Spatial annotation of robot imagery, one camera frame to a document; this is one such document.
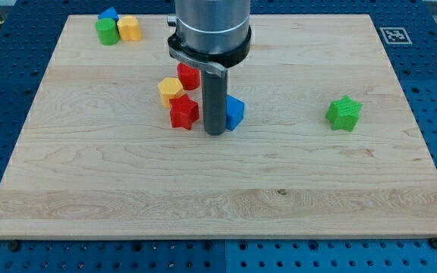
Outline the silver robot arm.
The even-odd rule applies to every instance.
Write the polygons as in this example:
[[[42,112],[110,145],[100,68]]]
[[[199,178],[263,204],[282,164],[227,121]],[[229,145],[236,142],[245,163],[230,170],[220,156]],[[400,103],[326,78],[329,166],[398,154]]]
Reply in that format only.
[[[204,130],[225,132],[228,69],[250,52],[249,0],[175,0],[169,55],[200,71]]]

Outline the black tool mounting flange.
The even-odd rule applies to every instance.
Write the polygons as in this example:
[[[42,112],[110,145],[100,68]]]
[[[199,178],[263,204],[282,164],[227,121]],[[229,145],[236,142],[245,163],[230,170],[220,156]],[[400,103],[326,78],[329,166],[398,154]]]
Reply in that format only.
[[[245,40],[237,48],[221,54],[209,54],[187,47],[181,38],[173,33],[168,37],[169,55],[189,67],[224,78],[230,67],[241,63],[249,54],[251,37],[252,30],[248,27]]]

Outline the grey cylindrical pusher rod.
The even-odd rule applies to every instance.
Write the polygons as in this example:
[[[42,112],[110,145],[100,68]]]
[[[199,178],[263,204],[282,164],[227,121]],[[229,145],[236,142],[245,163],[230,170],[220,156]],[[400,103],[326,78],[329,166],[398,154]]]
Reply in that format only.
[[[227,77],[201,71],[204,129],[209,135],[225,132],[227,108]]]

